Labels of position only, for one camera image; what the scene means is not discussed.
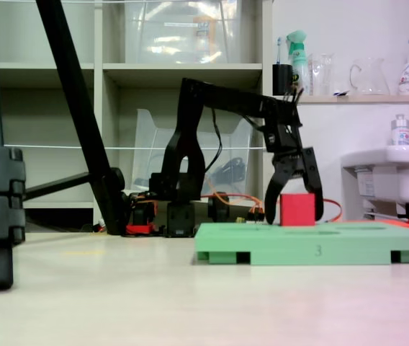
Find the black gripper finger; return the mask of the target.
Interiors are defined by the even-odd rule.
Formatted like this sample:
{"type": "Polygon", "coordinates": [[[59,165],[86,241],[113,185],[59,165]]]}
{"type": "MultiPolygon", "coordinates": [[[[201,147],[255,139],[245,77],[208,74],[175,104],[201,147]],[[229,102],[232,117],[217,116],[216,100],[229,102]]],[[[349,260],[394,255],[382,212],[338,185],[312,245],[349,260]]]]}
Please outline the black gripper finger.
{"type": "Polygon", "coordinates": [[[274,222],[279,195],[293,172],[294,164],[291,161],[276,161],[274,164],[274,173],[269,181],[264,199],[265,216],[269,224],[274,222]]]}
{"type": "Polygon", "coordinates": [[[323,187],[313,147],[303,148],[297,160],[296,171],[303,179],[305,189],[315,196],[315,220],[323,217],[323,187]]]}

